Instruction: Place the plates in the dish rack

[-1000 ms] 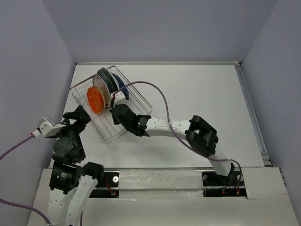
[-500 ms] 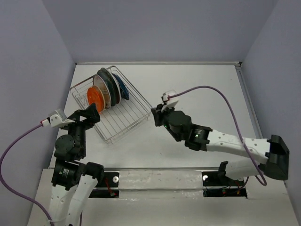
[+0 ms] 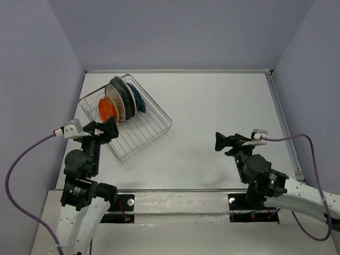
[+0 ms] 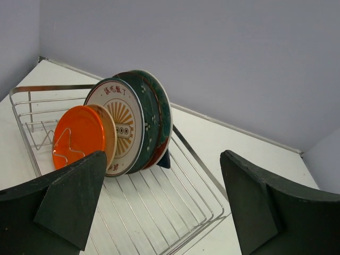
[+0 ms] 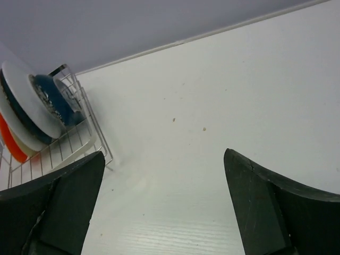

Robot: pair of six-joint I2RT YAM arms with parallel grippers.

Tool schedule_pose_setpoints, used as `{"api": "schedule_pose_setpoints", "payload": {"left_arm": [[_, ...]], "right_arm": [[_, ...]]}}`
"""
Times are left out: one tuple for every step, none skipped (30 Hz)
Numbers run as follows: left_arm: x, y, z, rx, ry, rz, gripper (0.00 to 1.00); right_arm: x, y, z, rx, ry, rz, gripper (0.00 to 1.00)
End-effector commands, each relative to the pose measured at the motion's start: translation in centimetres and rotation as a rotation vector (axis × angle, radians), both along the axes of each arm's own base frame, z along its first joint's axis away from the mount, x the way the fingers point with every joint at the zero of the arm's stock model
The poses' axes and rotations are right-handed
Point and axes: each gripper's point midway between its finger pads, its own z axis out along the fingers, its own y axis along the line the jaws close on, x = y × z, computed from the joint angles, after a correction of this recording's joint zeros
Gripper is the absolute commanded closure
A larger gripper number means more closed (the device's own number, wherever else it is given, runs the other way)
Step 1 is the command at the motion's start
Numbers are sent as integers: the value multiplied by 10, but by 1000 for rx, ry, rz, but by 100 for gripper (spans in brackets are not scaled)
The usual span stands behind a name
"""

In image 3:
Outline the orange round plate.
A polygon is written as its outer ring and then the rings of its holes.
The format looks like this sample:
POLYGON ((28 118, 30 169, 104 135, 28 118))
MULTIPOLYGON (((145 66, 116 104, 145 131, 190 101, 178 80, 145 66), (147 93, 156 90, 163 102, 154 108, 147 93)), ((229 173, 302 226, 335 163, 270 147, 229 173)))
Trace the orange round plate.
POLYGON ((116 119, 116 111, 113 101, 108 96, 105 96, 99 100, 98 110, 99 116, 103 122, 105 122, 111 116, 115 116, 116 119))

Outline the cream round plate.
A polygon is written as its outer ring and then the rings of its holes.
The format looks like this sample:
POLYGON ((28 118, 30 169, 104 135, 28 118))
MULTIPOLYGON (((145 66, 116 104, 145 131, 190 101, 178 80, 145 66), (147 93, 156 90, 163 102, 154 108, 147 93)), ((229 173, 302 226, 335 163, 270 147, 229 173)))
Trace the cream round plate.
POLYGON ((120 122, 120 117, 121 117, 121 113, 120 113, 120 108, 119 106, 117 105, 116 102, 113 102, 113 105, 114 105, 114 108, 115 108, 115 111, 116 111, 116 124, 118 124, 120 122))

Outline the white sunburst pattern plate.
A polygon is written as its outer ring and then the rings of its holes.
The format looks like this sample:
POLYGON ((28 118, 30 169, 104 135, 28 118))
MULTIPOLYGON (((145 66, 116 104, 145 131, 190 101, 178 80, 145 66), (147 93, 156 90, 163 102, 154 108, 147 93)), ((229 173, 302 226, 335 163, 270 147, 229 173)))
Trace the white sunburst pattern plate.
POLYGON ((111 84, 106 85, 105 95, 108 96, 115 103, 118 113, 119 113, 119 122, 123 123, 126 118, 126 112, 125 112, 125 106, 123 104, 122 97, 111 84))

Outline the dark blue leaf plate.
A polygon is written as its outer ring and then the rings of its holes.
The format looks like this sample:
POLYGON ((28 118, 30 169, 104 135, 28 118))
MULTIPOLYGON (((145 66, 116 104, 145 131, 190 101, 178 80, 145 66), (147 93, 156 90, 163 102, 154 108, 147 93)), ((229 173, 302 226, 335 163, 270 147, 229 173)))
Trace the dark blue leaf plate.
POLYGON ((138 102, 137 104, 137 109, 138 111, 142 112, 142 113, 146 113, 146 103, 144 101, 144 98, 142 97, 142 95, 139 93, 138 89, 131 83, 129 83, 129 86, 131 88, 131 90, 133 91, 136 101, 138 102))

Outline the teal speckled round plate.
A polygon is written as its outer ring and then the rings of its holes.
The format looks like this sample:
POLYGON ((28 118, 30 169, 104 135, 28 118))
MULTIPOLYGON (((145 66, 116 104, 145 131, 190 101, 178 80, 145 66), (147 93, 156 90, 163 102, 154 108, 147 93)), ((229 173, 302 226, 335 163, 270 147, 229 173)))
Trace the teal speckled round plate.
POLYGON ((123 105, 125 107, 125 119, 129 120, 132 117, 132 108, 128 97, 127 88, 123 85, 122 80, 115 76, 109 82, 118 92, 122 98, 123 105))

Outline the red teal floral plate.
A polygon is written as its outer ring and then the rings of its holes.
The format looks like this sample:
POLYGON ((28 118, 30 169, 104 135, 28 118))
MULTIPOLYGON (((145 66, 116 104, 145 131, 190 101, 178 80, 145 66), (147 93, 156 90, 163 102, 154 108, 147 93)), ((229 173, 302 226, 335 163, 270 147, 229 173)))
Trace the red teal floral plate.
POLYGON ((136 116, 136 113, 137 113, 137 104, 136 104, 136 99, 135 99, 135 95, 132 91, 132 89, 130 88, 129 84, 128 83, 125 83, 129 93, 130 93, 130 96, 131 96, 131 108, 132 108, 132 114, 131 114, 131 117, 135 117, 136 116))

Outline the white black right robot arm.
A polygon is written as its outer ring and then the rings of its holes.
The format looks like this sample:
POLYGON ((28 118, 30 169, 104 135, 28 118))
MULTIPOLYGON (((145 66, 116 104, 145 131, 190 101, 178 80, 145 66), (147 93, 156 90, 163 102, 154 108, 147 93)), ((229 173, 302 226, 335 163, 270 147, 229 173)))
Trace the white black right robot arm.
POLYGON ((322 222, 339 217, 339 196, 296 181, 283 146, 243 146, 221 134, 234 129, 227 121, 190 117, 126 163, 104 146, 99 179, 134 193, 134 210, 148 214, 193 207, 199 214, 254 213, 259 221, 277 209, 322 222))

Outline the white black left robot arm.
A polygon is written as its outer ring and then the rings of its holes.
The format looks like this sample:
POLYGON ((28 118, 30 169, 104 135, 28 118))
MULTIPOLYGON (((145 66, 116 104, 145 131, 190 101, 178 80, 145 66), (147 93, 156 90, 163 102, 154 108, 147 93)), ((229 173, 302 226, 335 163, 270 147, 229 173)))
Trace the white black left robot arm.
POLYGON ((86 254, 105 212, 117 205, 117 187, 92 178, 99 172, 101 145, 117 138, 118 129, 114 117, 103 123, 91 121, 85 126, 73 119, 54 133, 79 142, 81 148, 70 151, 64 159, 57 240, 49 253, 86 254))

